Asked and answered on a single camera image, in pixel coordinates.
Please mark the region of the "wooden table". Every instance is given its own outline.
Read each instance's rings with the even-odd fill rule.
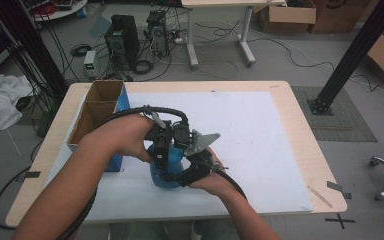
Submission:
[[[30,171],[40,171],[41,174],[38,178],[27,178],[24,181],[7,216],[8,225],[17,226],[43,190],[76,109],[90,85],[82,83],[70,87],[30,169]],[[211,89],[270,92],[304,183],[308,188],[314,209],[312,213],[343,212],[347,209],[342,193],[327,187],[327,181],[336,183],[335,178],[288,83],[283,81],[147,82],[126,83],[126,87],[130,93],[203,92]]]
[[[186,47],[189,54],[189,60],[191,68],[195,69],[198,67],[198,58],[196,57],[195,48],[193,45],[193,9],[194,8],[203,8],[203,7],[237,7],[237,6],[246,6],[242,34],[238,35],[239,45],[241,46],[245,56],[247,58],[247,63],[250,66],[255,63],[255,57],[249,49],[248,43],[246,42],[246,37],[248,35],[249,22],[251,21],[252,8],[253,6],[268,6],[268,5],[279,5],[283,4],[284,0],[182,0],[182,5],[185,8],[188,8],[188,37],[186,39]]]

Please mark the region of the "person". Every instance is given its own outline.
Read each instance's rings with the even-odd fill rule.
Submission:
[[[80,215],[114,154],[150,163],[144,138],[154,121],[140,114],[114,119],[82,138],[54,179],[29,208],[12,239],[57,239]],[[189,185],[220,198],[241,239],[279,239],[239,192],[218,174]]]

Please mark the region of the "white cloth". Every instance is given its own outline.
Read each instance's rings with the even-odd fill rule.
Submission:
[[[32,86],[25,76],[0,75],[0,130],[16,123],[22,114],[15,108],[18,99],[32,93]]]

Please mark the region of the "forearm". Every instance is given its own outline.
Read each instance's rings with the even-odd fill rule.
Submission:
[[[239,192],[229,191],[220,199],[229,211],[240,239],[280,239]]]
[[[56,239],[93,195],[112,153],[85,137],[19,224],[13,239]]]

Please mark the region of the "black metal frame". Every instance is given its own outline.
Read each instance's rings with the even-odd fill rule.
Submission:
[[[339,91],[383,31],[384,1],[379,1],[317,98],[308,100],[313,115],[325,115],[330,110]]]

